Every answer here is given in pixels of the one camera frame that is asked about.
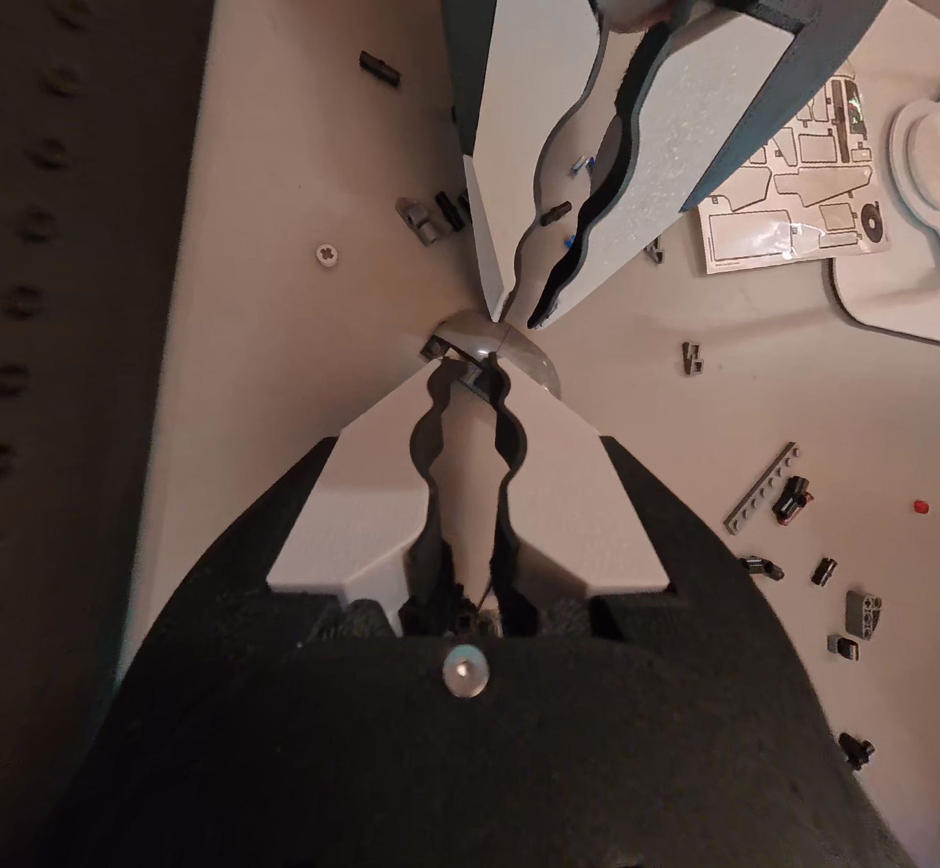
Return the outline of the black connector with brown pin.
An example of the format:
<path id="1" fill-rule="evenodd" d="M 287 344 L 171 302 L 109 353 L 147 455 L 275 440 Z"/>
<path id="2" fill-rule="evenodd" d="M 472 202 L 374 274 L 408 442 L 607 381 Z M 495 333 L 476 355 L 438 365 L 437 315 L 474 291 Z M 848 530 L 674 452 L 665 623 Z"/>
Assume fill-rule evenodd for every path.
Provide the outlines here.
<path id="1" fill-rule="evenodd" d="M 806 478 L 797 475 L 790 477 L 772 508 L 777 524 L 790 525 L 813 499 Z"/>

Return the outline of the white stand base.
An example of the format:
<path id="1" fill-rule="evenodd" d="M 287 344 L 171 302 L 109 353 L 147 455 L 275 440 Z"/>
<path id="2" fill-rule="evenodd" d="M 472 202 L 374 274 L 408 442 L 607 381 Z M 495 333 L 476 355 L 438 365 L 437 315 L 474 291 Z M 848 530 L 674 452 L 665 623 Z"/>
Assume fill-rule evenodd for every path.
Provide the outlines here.
<path id="1" fill-rule="evenodd" d="M 939 340 L 939 20 L 889 0 L 851 63 L 873 142 L 889 247 L 832 268 L 837 296 L 866 327 Z"/>

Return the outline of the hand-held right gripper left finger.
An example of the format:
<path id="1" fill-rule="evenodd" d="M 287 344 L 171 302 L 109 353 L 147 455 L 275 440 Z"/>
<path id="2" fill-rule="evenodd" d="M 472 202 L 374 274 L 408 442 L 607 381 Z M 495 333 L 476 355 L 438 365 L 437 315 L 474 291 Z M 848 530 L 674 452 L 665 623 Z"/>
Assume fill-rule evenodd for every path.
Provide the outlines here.
<path id="1" fill-rule="evenodd" d="M 429 487 L 410 441 L 432 409 L 435 359 L 347 425 L 267 576 L 273 592 L 378 603 L 395 635 L 409 598 L 405 555 L 425 527 Z"/>

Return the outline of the long grey lego plate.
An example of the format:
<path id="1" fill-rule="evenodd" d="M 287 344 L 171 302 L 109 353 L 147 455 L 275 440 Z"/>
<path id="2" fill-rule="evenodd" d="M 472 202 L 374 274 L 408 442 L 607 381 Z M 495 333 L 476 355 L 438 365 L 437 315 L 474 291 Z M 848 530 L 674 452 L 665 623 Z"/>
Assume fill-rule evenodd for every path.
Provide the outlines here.
<path id="1" fill-rule="evenodd" d="M 788 480 L 794 475 L 793 468 L 801 455 L 801 449 L 794 441 L 782 448 L 724 519 L 723 525 L 728 535 L 740 534 L 764 504 L 779 497 Z"/>

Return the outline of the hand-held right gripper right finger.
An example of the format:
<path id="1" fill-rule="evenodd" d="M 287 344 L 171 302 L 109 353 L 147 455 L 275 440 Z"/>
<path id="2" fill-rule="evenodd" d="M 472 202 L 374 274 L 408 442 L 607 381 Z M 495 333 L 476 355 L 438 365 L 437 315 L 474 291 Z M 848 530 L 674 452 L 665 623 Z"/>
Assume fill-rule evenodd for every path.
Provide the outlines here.
<path id="1" fill-rule="evenodd" d="M 497 497 L 491 581 L 505 634 L 598 596 L 661 594 L 670 579 L 600 433 L 506 358 L 491 358 Z"/>

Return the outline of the dark grey oval technic beam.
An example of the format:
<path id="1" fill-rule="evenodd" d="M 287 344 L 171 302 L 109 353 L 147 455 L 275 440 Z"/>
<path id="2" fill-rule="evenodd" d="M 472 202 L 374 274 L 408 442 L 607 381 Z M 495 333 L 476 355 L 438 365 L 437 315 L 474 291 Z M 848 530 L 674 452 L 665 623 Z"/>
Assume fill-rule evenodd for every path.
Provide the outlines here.
<path id="1" fill-rule="evenodd" d="M 852 636 L 870 641 L 878 627 L 882 598 L 869 592 L 850 590 L 845 595 L 845 629 Z"/>

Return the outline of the grey domed lego assembly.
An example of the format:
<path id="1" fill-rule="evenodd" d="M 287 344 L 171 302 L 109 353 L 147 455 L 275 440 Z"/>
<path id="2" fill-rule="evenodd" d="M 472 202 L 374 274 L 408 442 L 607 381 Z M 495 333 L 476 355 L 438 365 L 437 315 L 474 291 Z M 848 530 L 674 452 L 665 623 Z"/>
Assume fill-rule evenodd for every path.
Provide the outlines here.
<path id="1" fill-rule="evenodd" d="M 508 360 L 554 397 L 561 399 L 561 385 L 552 360 L 520 330 L 494 322 L 483 312 L 461 310 L 442 320 L 422 346 L 425 360 L 455 357 L 482 364 L 492 355 Z"/>

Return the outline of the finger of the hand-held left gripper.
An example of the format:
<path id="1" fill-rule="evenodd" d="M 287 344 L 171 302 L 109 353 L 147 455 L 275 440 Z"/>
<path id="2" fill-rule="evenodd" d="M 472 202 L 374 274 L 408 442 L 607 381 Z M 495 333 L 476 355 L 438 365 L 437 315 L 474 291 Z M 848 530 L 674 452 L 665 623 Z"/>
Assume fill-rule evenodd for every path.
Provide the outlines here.
<path id="1" fill-rule="evenodd" d="M 529 329 L 558 320 L 678 220 L 792 41 L 730 9 L 644 36 L 620 82 L 571 247 Z"/>
<path id="2" fill-rule="evenodd" d="M 500 321 L 537 216 L 549 135 L 582 98 L 600 47 L 588 0 L 496 0 L 473 152 L 464 171 L 487 310 Z"/>

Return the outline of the lego sticker sheet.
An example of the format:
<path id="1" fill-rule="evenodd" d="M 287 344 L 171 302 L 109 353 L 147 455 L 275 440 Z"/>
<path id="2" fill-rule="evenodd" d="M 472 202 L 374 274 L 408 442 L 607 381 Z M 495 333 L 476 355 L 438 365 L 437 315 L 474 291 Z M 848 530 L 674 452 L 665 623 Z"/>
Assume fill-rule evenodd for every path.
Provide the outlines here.
<path id="1" fill-rule="evenodd" d="M 874 163 L 860 88 L 844 63 L 699 204 L 706 272 L 889 251 Z"/>

